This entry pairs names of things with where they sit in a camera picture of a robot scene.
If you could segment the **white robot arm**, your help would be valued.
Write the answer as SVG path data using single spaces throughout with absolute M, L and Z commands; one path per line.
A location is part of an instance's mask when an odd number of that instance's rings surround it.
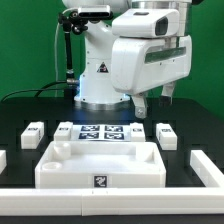
M 146 93 L 162 88 L 172 104 L 176 81 L 189 75 L 192 40 L 187 34 L 193 0 L 62 0 L 65 33 L 85 35 L 86 65 L 76 105 L 112 110 L 132 101 L 147 116 Z

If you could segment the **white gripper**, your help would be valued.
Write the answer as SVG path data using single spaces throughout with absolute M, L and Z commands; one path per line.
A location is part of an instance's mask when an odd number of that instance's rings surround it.
M 191 56 L 190 36 L 180 38 L 179 46 L 172 48 L 165 47 L 164 39 L 118 38 L 112 48 L 111 83 L 116 91 L 135 95 L 135 116 L 144 119 L 147 101 L 141 92 L 165 84 L 159 105 L 170 106 L 176 86 L 173 81 L 189 75 Z

